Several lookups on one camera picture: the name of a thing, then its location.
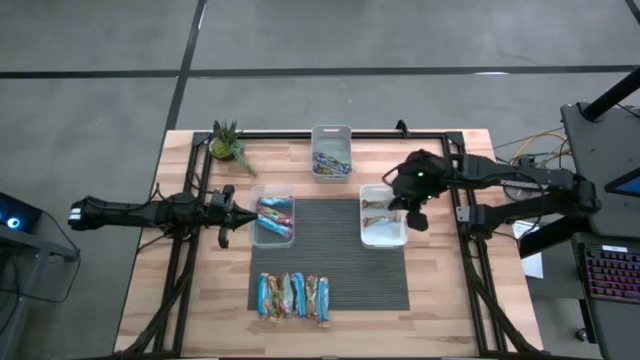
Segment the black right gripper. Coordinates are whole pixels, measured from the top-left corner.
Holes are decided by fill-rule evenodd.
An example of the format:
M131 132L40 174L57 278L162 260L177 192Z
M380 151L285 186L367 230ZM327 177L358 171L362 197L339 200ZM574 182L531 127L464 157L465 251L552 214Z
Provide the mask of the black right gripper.
M405 211L410 229L426 231L429 224L427 216L421 212L422 206L448 190L447 177L452 171L453 166L445 157L424 149L411 152L404 162L382 176L383 183L393 193L387 208Z

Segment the red silver chocolate chip bar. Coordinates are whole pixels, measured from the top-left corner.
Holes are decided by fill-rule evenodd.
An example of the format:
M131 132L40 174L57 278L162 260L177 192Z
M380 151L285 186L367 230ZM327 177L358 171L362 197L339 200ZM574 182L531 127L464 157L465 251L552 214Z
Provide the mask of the red silver chocolate chip bar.
M273 223L284 226L292 226L294 224L294 220L290 215L279 212L270 207L259 206L258 215L258 221L260 223Z

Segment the brown blue granola bar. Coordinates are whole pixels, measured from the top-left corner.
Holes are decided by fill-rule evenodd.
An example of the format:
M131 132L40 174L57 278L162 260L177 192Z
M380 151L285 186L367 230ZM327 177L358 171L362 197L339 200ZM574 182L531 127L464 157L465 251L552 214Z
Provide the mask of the brown blue granola bar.
M362 220L362 226L364 228L369 228L372 226L377 226L377 225L390 225L390 224L395 224L395 223L399 223L401 221L401 216L400 215L380 215L380 216L373 216L373 217L365 217Z

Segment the blue granola bar orange end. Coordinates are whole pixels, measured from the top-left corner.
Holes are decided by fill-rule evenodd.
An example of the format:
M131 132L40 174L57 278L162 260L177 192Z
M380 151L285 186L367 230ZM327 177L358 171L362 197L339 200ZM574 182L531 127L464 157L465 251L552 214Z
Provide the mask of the blue granola bar orange end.
M258 278L257 312L260 319L266 319L270 314L271 293L268 278L268 273L261 273Z

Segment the dark purple granola bar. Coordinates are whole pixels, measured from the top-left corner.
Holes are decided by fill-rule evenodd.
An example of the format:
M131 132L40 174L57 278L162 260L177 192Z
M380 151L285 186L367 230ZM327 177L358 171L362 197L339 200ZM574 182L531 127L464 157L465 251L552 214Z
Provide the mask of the dark purple granola bar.
M318 163L313 166L313 172L318 175L343 176L343 175L349 175L351 173L351 169L347 167L346 169L336 170L332 167Z

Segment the blue yellow silver granola bar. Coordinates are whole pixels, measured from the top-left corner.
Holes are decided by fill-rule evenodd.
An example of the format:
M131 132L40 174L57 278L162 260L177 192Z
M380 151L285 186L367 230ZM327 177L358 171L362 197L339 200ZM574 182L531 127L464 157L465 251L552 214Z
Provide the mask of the blue yellow silver granola bar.
M323 328L330 326L329 320L329 280L327 277L321 277L318 284L318 325Z

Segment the clear translucent plastic bin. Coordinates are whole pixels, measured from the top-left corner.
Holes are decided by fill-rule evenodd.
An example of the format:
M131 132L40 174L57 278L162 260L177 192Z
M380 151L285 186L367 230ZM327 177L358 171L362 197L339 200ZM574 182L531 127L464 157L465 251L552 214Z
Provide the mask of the clear translucent plastic bin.
M260 197L293 197L293 188L288 185L256 185L252 188L250 194L250 210L256 212L258 215L258 199ZM265 228L257 224L257 219L250 224L250 240L252 244L257 248L262 249L274 249L274 248L287 248L290 247L295 238L295 198L294 204L291 207L270 207L279 212L290 215L294 224L289 226L293 230L292 237L290 239L284 239L280 235L270 232Z

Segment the large white plastic bin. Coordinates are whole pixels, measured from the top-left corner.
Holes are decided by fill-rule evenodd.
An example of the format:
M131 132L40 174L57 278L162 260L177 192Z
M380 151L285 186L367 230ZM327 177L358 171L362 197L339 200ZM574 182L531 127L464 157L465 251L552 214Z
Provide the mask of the large white plastic bin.
M384 200L394 199L393 191L390 187L382 184L363 185L360 188L360 234L361 243L368 248L401 248L408 241L406 212L404 210L378 210L361 208L361 200ZM390 225L377 225L369 228L362 226L362 220L365 217L373 217L380 215L400 215L399 223Z

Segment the grey woven table mat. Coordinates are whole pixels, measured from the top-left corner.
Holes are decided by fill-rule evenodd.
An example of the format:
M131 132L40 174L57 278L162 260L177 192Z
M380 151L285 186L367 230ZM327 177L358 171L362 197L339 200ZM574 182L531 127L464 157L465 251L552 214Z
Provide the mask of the grey woven table mat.
M251 253L247 308L257 306L262 273L317 275L329 280L329 307L336 311L408 311L403 248L367 248L361 243L355 199L298 199L289 247Z

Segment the small white plastic bin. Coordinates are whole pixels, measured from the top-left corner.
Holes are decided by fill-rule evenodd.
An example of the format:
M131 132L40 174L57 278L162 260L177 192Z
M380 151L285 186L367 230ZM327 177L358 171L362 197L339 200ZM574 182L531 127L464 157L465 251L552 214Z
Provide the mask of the small white plastic bin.
M317 125L312 129L311 171L317 183L337 184L349 181L353 172L351 135L352 130L346 125ZM314 152L324 152L341 162L349 163L351 165L351 173L343 176L315 174L313 166L318 162L313 158Z

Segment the dark grey workstation desk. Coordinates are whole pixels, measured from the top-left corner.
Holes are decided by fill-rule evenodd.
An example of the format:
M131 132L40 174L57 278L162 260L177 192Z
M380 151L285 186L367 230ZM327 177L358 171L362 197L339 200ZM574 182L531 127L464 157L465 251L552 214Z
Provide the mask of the dark grey workstation desk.
M581 106L561 108L576 172L595 186L601 209L589 217L601 236L640 238L640 198L607 193L610 181L640 167L640 118L621 108L590 122Z

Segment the grey side stand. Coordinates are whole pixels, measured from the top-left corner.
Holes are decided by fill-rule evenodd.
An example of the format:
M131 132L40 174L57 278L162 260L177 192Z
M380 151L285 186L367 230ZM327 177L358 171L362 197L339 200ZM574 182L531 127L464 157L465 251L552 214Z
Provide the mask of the grey side stand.
M36 235L0 226L0 360L12 360L31 302L51 257L73 261L76 253Z

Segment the black tablet screen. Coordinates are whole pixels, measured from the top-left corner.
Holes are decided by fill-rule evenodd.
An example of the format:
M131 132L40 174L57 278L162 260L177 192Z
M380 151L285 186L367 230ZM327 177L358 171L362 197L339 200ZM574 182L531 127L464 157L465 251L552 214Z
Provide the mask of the black tablet screen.
M640 167L607 183L605 191L611 194L640 198Z

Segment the black backlit keyboard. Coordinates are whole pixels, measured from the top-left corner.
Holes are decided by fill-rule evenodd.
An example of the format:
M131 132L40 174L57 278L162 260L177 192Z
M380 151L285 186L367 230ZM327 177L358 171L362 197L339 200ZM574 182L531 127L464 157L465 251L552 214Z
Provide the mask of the black backlit keyboard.
M640 249L586 246L581 260L590 297L640 304Z

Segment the black computer with blue light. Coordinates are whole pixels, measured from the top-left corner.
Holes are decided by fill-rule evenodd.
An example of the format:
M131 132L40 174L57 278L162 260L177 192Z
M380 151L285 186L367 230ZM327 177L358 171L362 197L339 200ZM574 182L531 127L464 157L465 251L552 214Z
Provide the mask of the black computer with blue light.
M0 192L0 225L33 234L42 213L41 209Z

